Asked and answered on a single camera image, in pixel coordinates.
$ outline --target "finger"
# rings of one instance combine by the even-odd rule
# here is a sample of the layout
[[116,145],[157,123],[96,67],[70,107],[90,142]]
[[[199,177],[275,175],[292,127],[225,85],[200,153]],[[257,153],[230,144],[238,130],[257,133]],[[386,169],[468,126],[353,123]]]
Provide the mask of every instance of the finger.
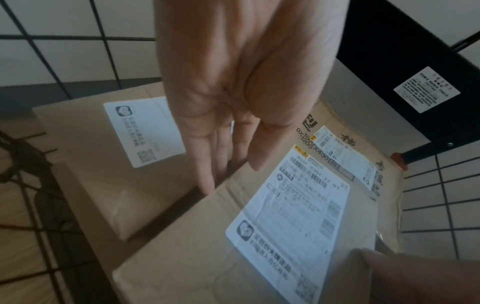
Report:
[[214,135],[182,136],[196,183],[204,195],[209,195],[215,190],[215,181],[212,175],[212,136]]
[[247,158],[252,169],[261,171],[275,151],[288,139],[292,130],[293,128],[269,125],[260,121],[248,147]]
[[215,172],[216,183],[222,183],[228,175],[227,164],[229,162],[229,143],[232,124],[222,126],[216,131],[216,149],[215,149]]
[[232,136],[233,154],[231,157],[234,171],[247,162],[249,145],[259,122],[260,120],[257,118],[247,122],[235,121]]

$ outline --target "white label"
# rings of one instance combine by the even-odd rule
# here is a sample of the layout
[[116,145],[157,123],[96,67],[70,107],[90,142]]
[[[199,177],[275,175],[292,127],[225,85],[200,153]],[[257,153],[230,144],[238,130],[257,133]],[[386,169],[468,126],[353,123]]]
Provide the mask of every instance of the white label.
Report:
[[134,168],[185,153],[165,97],[103,104]]
[[419,113],[438,106],[457,96],[460,91],[453,87],[431,67],[426,67],[394,89]]
[[290,303],[317,303],[349,190],[294,146],[226,235]]
[[326,126],[321,127],[310,139],[320,150],[356,176],[369,190],[372,189],[377,168],[368,158],[341,141]]

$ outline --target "white sticker on black panel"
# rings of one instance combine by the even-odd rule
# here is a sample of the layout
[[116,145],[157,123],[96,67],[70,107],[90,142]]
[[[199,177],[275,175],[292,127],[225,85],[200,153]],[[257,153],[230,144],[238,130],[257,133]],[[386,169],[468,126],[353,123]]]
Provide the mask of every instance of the white sticker on black panel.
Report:
[[438,106],[460,91],[435,72],[426,67],[394,89],[419,113]]

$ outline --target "human palm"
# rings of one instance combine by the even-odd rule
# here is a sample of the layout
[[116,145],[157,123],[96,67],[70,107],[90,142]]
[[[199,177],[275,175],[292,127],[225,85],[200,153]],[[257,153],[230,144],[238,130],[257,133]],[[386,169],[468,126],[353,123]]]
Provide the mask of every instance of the human palm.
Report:
[[332,68],[348,0],[156,0],[165,93],[203,193],[232,164],[261,170]]

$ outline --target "brown box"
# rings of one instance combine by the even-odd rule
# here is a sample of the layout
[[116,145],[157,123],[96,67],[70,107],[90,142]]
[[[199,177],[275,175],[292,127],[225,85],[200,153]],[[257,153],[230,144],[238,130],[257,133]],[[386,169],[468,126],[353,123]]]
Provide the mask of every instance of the brown box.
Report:
[[[310,136],[323,125],[340,138],[349,136],[354,148],[377,165],[374,191],[312,144]],[[358,248],[374,248],[378,231],[399,251],[403,173],[324,103],[315,106],[263,172],[243,166],[117,269],[113,278],[125,298],[134,304],[286,302],[227,239],[226,230],[293,145],[350,186],[320,302],[367,303],[370,270]]]
[[106,102],[163,95],[163,85],[155,83],[33,110],[121,240],[190,195],[196,185],[184,154],[133,168],[104,110]]

